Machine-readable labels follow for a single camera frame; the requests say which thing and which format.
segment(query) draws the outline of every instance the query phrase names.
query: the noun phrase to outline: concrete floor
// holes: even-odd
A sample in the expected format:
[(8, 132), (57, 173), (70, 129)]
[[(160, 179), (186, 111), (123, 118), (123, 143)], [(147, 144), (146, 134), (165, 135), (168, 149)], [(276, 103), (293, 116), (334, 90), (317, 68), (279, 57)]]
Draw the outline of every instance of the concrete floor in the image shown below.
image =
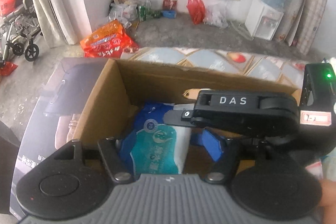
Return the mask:
[[(189, 15), (179, 14), (176, 19), (153, 19), (141, 22), (134, 40), (141, 47), (201, 47), (226, 51), (253, 52), (279, 56), (288, 59), (301, 59), (320, 62), (323, 55), (311, 51), (307, 56), (296, 48), (289, 48), (284, 43), (268, 42), (255, 38), (248, 41), (231, 26), (219, 29), (209, 25), (193, 25)], [(0, 120), (10, 127), (15, 136), (13, 142), (23, 137), (30, 115), (35, 107), (43, 85), (53, 73), (56, 64), (63, 57), (80, 57), (83, 52), (79, 46), (48, 48), (44, 37), (38, 37), (36, 43), (40, 55), (35, 62), (27, 62), (24, 56), (15, 57), (13, 62), (18, 68), (0, 83)], [(15, 223), (11, 218), (2, 218), (0, 223)]]
[(15, 224), (17, 223), (17, 219), (12, 215), (3, 215), (0, 214), (0, 223), (1, 224)]

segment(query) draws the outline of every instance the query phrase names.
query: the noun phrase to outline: orange snack bag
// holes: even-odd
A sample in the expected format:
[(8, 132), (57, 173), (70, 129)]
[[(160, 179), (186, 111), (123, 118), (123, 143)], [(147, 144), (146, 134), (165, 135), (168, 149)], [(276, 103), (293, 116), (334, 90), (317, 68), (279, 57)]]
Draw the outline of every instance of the orange snack bag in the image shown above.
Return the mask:
[(109, 22), (85, 37), (81, 42), (85, 57), (120, 58), (123, 51), (130, 52), (139, 46), (126, 33), (118, 20)]

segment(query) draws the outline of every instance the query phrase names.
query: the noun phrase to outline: gray ridged handle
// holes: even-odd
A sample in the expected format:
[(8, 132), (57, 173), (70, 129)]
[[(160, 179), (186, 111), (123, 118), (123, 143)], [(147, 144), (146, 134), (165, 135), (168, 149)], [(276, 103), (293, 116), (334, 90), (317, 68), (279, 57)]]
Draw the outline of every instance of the gray ridged handle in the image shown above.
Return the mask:
[(116, 186), (97, 210), (73, 220), (45, 221), (27, 217), (22, 224), (318, 224), (313, 217), (272, 221), (237, 205), (221, 185), (198, 175), (141, 175)]

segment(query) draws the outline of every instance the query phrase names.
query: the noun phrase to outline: clear plastic bag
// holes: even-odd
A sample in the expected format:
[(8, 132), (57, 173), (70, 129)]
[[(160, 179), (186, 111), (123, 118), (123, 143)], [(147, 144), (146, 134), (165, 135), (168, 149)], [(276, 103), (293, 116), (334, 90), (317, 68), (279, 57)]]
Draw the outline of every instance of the clear plastic bag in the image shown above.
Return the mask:
[(129, 28), (132, 23), (131, 21), (136, 20), (138, 17), (137, 5), (136, 4), (113, 4), (109, 20), (118, 20), (125, 29)]
[(175, 11), (177, 8), (177, 0), (163, 0), (162, 10), (163, 11)]
[(217, 3), (215, 5), (208, 6), (205, 11), (205, 18), (203, 19), (203, 22), (223, 29), (228, 27), (228, 23), (226, 21), (226, 5)]

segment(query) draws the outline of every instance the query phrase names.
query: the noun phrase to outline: metal screw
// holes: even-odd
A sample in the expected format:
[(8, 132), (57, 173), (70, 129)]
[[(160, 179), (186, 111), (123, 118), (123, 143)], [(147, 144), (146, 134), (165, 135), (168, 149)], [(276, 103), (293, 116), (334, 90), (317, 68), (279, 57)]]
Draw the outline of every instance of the metal screw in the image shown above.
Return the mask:
[(121, 143), (122, 143), (121, 140), (116, 140), (116, 141), (115, 141), (115, 147), (116, 147), (117, 149), (120, 149), (120, 148), (121, 148)]
[(131, 178), (131, 174), (130, 173), (126, 173), (126, 172), (119, 172), (119, 173), (116, 173), (114, 175), (114, 178), (117, 181), (126, 181), (126, 180), (129, 180)]
[(221, 181), (224, 179), (224, 175), (219, 172), (213, 172), (208, 174), (208, 179), (210, 181)]

